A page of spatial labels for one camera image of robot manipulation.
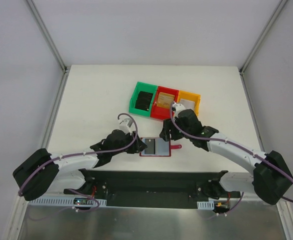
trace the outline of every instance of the white table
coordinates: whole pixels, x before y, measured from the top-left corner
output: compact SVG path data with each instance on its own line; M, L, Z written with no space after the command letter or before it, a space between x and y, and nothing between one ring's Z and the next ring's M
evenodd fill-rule
M199 120L230 139L259 150L258 138L239 71L225 66L73 65L67 79L48 151L79 152L118 128L128 113L136 83L144 82L201 95ZM158 137L162 121L133 115L140 137ZM230 160L194 147L186 139L171 157L121 153L97 168L119 171L245 172Z

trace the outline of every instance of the metal frame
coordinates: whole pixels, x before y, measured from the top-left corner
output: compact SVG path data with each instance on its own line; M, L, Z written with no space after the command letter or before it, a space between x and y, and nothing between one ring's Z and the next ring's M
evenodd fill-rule
M27 5L27 7L29 8L35 23L37 24L40 32L43 35L43 38L45 39L47 46L50 48L51 52L53 53L56 61L58 62L58 64L60 65L62 71L65 73L67 70L67 67L57 49L57 46L55 45L54 41L52 40L52 37L35 5L35 3L33 2L33 0L24 0L25 4Z
M75 200L83 199L83 197L75 196L41 196L35 200L29 201L28 206L48 206L48 207L77 207ZM95 199L98 201L99 208L105 208L107 206L107 200ZM87 200L85 204L81 204L81 207L91 208L96 207L97 203L93 200Z
M247 56L246 60L244 61L243 67L240 69L240 74L243 75L243 73L248 68L249 64L251 63L253 57L256 55L258 50L260 49L262 43L266 39L266 36L272 29L274 23L279 18L280 14L282 13L284 7L289 2L289 0L281 0L279 4L276 6L274 12L272 13L270 19L267 21L267 24L265 25L264 29L262 30L260 36L257 38L253 49L251 50L250 54Z
M55 101L53 107L51 109L50 117L47 121L46 128L43 134L43 140L41 143L41 148L47 148L49 145L50 137L52 134L52 130L54 127L54 123L57 118L57 114L59 111L60 103L62 100L63 92L65 86L67 84L68 76L70 69L67 68L65 73L62 76L60 81L60 85L55 97ZM19 237L20 229L23 223L23 218L27 210L28 203L25 201L23 197L19 197L18 195L15 198L15 202L13 205L13 212L10 215L8 225L4 231L3 240L17 240Z
M63 92L67 83L67 79L68 79L68 75L69 75L69 68L65 65L58 49L57 46L55 45L35 3L33 0L24 0L27 7L29 8L34 21L36 22L40 32L42 33L49 49L51 50L52 54L54 55L56 61L58 62L60 68L63 71L63 77L61 79L56 97L55 97L55 101L51 110L51 114L48 120L48 123L46 125L46 129L45 132L43 134L43 140L41 143L41 147L46 148L49 145L49 141L50 141L50 137L52 134L52 130L54 127L54 123L58 114L58 110L59 110L59 106L61 103L61 99L63 96ZM264 146L261 140L261 136L260 136L260 132L259 132L259 128L257 125L257 121L256 121L256 116L255 116L255 112L252 106L252 102L250 99L250 95L247 89L247 86L245 84L245 80L243 78L243 74L245 72L245 70L248 68L248 66L250 65L252 59L254 58L255 54L258 52L258 50L260 49L262 43L264 42L266 36L268 35L268 33L270 32L270 30L272 29L274 23L276 22L276 20L278 19L279 15L281 14L281 12L283 11L283 9L285 8L286 4L288 3L289 0L281 0L279 2L279 4L277 5L276 9L274 10L272 16L270 17L270 19L268 20L266 26L264 27L264 29L262 30L260 36L258 37L257 41L255 42L250 54L248 55L248 57L246 58L243 67L240 69L240 75L241 75L241 80L242 80L242 84L243 84L243 89L247 98L247 102L249 105L249 109L252 115L252 119L253 119L253 123L254 123L254 128L256 131L256 134L258 136L258 141L259 141L259 145L261 147L262 150L264 150ZM257 200L257 196L256 195L245 195L244 200L245 201L256 201ZM15 202L14 202L14 206L13 206L13 212L11 213L10 219L9 219L9 224L6 228L6 231L4 232L3 235L3 239L5 240L16 240L19 237L19 233L20 233L20 229L21 229L21 225L23 222L23 218L27 209L27 202L21 198L21 197L16 197ZM282 226L286 235L286 238L288 240L293 240L293 214L292 214L292 210L291 210L291 206L289 203L285 202L285 201L280 201L277 204L277 208L278 208L278 212L279 212L279 216L280 219L282 221Z

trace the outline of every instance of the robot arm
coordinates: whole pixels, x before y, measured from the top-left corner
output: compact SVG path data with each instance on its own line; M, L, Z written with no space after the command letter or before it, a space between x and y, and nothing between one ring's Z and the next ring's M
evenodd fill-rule
M87 189L92 190L92 179L86 179L81 170L92 170L109 163L117 154L140 153L147 147L139 136L136 136L137 133L131 130L132 124L130 118L121 120L119 129L81 153L50 154L45 148L38 149L13 172L13 177L21 188L39 166L50 162L28 181L22 190L22 196L26 201L31 201L44 193L69 194L68 189L81 189L86 192ZM125 148L135 136L134 143Z
M187 138L194 146L224 156L248 171L247 173L220 172L217 178L209 182L204 189L208 197L216 199L223 192L231 191L250 192L256 193L266 203L275 205L292 185L282 174L254 157L255 155L262 157L292 177L283 157L278 152L272 151L267 154L245 147L230 140L217 129L203 126L193 110L185 109L182 104L176 103L172 107L175 112L175 123L181 130L189 135L210 138L210 140L194 139L181 133L171 119L163 121L163 129L159 135L161 138L165 141ZM249 154L247 149L250 149L253 155Z

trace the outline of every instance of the plastic bin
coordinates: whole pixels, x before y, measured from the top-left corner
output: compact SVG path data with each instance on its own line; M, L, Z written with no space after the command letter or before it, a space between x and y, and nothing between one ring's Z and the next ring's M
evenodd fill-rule
M187 91L179 91L178 92L178 97L177 97L177 103L182 103L181 100L187 100L187 101L192 101L194 102L194 112L197 116L199 116L199 105L200 105L200 100L201 96L199 94L187 92Z
M159 86L157 88L157 91L153 100L152 108L151 108L151 118L160 119L160 120L169 119L170 110L164 107L157 106L157 99L158 99L159 93L174 95L174 101L176 102L178 100L179 90L167 88L163 86Z
M138 115L142 115L142 116L145 116L145 117L150 117L151 108L152 108L152 104L153 104L157 89L158 89L157 85L152 85L152 84L148 84L148 83L138 81L136 83L134 92L132 94L128 111L130 113L132 113L132 114L138 114ZM137 102L137 99L138 99L138 95L139 95L139 93L141 91L153 94L152 99L151 99L150 104L149 104L148 110L141 110L141 109L136 108L136 102Z

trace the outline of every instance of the metal floor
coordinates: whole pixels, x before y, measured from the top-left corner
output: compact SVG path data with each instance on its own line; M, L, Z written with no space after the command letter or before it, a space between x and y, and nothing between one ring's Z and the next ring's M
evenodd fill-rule
M39 219L56 206L28 206ZM227 217L210 220L196 209L101 207L95 212L67 209L42 221L25 215L19 240L285 240L276 206L243 201Z

